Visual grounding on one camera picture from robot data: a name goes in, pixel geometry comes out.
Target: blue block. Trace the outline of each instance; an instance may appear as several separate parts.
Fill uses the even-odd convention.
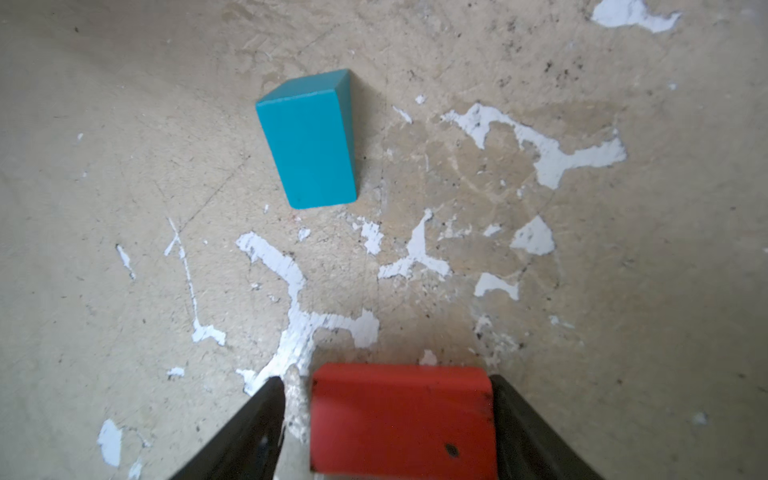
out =
[[[357,200],[349,70],[288,80],[256,112],[291,207]]]

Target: blue block's top face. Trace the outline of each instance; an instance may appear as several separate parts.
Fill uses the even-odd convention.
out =
[[[291,207],[357,199],[349,71],[289,80],[256,110]]]

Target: red rectangular block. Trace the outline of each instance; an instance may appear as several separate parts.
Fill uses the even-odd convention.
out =
[[[481,369],[329,363],[313,375],[315,472],[495,480],[491,381]]]

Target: black speck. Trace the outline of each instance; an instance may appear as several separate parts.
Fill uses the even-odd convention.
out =
[[[446,443],[445,451],[448,452],[448,455],[450,455],[451,458],[458,458],[458,449],[456,448],[456,445],[453,445],[452,443]]]

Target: beige surface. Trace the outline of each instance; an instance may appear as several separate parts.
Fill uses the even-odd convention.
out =
[[[318,332],[314,366],[411,363],[424,349],[484,366],[504,334],[523,345],[501,342],[498,369],[606,478],[763,478],[764,9],[649,1],[683,12],[652,35],[588,21],[595,4],[3,2],[0,477],[125,478],[140,455],[142,478],[166,478],[189,459],[246,401],[235,368],[264,366],[287,324],[285,283],[234,245],[253,230],[300,265],[305,310],[365,307],[381,322],[366,350]],[[360,199],[299,213],[253,102],[335,68],[356,74]],[[628,159],[539,186],[510,128],[493,125],[480,151],[439,121],[478,100],[564,151],[615,127]],[[377,280],[427,207],[427,251],[454,274]],[[556,251],[511,250],[536,213]],[[454,231],[472,232],[438,240],[454,215]],[[357,216],[381,223],[376,257]],[[200,321],[227,333],[225,347],[191,341],[184,266],[163,255],[167,217],[182,228]],[[504,230],[483,237],[490,223]],[[312,230],[302,243],[300,227]],[[482,272],[525,266],[519,302],[473,296]],[[483,315],[497,336],[478,341]],[[173,366],[186,376],[169,380]],[[117,471],[96,445],[107,418],[124,428]],[[278,476],[309,478],[307,466],[289,436]]]

